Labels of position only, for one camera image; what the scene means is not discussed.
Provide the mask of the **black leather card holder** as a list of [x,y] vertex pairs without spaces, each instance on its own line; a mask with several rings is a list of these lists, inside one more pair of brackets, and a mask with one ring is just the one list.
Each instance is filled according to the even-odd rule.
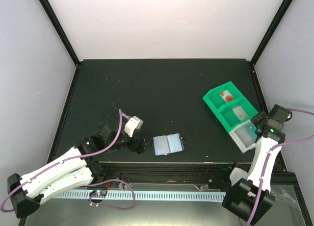
[[184,151],[185,139],[180,133],[156,136],[153,138],[154,156],[162,156]]

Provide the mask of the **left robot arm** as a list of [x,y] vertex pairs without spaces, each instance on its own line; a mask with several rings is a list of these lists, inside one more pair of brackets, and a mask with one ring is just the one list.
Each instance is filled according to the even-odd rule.
[[12,203],[12,212],[22,219],[58,194],[89,184],[101,186],[105,182],[105,171],[93,153],[110,146],[114,151],[127,148],[141,154],[152,141],[138,130],[129,136],[123,130],[118,133],[105,125],[42,168],[22,176],[10,175],[7,200]]

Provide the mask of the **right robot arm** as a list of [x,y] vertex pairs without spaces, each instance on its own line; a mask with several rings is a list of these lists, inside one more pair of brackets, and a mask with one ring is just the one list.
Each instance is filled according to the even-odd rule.
[[271,176],[278,153],[286,139],[284,123],[292,112],[278,104],[266,114],[261,112],[251,119],[256,127],[255,155],[248,172],[235,166],[223,175],[227,191],[222,206],[235,214],[248,226],[255,225],[273,206]]

